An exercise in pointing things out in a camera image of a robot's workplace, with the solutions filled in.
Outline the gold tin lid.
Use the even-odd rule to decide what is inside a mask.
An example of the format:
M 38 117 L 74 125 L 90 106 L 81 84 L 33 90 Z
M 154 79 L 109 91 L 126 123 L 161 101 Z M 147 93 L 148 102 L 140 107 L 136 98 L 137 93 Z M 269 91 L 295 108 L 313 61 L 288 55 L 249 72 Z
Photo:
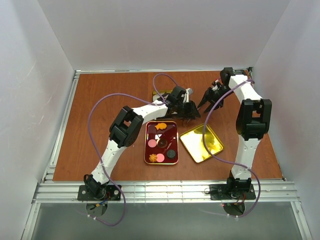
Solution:
M 196 163 L 211 158 L 224 150 L 224 144 L 213 129 L 206 125 L 204 135 L 204 124 L 193 127 L 180 136 L 180 141 Z

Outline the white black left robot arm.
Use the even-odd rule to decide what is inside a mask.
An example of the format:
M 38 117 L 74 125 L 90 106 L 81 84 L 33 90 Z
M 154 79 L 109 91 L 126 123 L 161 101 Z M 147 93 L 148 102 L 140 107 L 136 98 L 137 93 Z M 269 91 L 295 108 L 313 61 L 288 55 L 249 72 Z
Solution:
M 125 93 L 111 93 L 101 98 L 92 108 L 88 116 L 87 128 L 90 140 L 98 155 L 99 163 L 91 174 L 84 176 L 87 192 L 94 199 L 100 200 L 107 193 L 107 184 L 111 182 L 111 173 L 126 148 L 133 145 L 144 124 L 157 119 L 190 119 L 201 115 L 196 104 L 190 100 L 191 88 L 175 86 L 166 96 L 160 95 L 153 102 L 142 100 Z M 96 107 L 105 99 L 114 96 L 129 97 L 145 105 L 131 108 L 124 106 L 109 127 L 109 137 L 104 153 L 100 153 L 91 132 L 91 118 Z

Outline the gold square cookie tin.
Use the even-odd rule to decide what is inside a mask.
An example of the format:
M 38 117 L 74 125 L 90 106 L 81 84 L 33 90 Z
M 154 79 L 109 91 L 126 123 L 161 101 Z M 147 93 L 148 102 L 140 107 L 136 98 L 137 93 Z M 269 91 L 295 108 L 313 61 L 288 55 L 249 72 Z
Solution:
M 172 90 L 160 90 L 157 93 L 155 90 L 152 92 L 152 105 L 156 106 L 172 106 L 176 103 L 173 97 Z

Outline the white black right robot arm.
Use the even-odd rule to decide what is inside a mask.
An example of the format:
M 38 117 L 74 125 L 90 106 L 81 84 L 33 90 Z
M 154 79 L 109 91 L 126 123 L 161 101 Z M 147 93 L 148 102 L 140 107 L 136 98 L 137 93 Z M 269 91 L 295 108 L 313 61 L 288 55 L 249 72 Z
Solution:
M 235 124 L 239 136 L 235 163 L 225 184 L 211 185 L 210 192 L 215 199 L 222 196 L 238 198 L 254 192 L 251 168 L 257 147 L 269 131 L 272 102 L 262 98 L 252 83 L 244 70 L 225 67 L 220 72 L 220 79 L 212 83 L 198 104 L 202 107 L 210 103 L 205 112 L 211 114 L 223 107 L 224 99 L 231 94 L 235 94 L 240 102 Z

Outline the dark red serving tray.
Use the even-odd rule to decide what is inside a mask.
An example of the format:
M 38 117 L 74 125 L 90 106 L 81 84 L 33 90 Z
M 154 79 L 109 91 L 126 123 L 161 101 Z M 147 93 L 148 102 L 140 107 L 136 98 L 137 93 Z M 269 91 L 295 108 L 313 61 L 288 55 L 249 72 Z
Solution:
M 155 125 L 157 123 L 166 123 L 165 130 L 157 131 Z M 149 147 L 148 141 L 156 140 L 156 147 Z M 167 157 L 167 151 L 176 151 L 176 156 L 173 159 Z M 149 162 L 151 154 L 163 154 L 165 159 L 163 162 Z M 149 121 L 145 126 L 145 144 L 144 144 L 144 162 L 148 165 L 175 165 L 179 161 L 179 134 L 178 125 L 174 121 Z

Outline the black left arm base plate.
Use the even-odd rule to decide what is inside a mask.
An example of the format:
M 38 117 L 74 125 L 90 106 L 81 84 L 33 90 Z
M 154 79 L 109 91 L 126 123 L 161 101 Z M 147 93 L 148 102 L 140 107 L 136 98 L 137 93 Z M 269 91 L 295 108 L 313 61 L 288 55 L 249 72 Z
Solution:
M 121 199 L 120 190 L 114 185 L 106 185 L 94 194 L 86 185 L 81 185 L 78 189 L 78 201 L 119 201 Z

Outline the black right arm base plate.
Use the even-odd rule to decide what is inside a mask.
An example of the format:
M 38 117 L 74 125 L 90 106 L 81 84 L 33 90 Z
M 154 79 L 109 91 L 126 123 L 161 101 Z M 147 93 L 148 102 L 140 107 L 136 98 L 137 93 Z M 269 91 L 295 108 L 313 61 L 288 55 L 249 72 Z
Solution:
M 210 195 L 211 200 L 255 200 L 257 197 L 252 184 L 248 189 L 231 189 L 224 183 L 210 184 L 204 193 Z

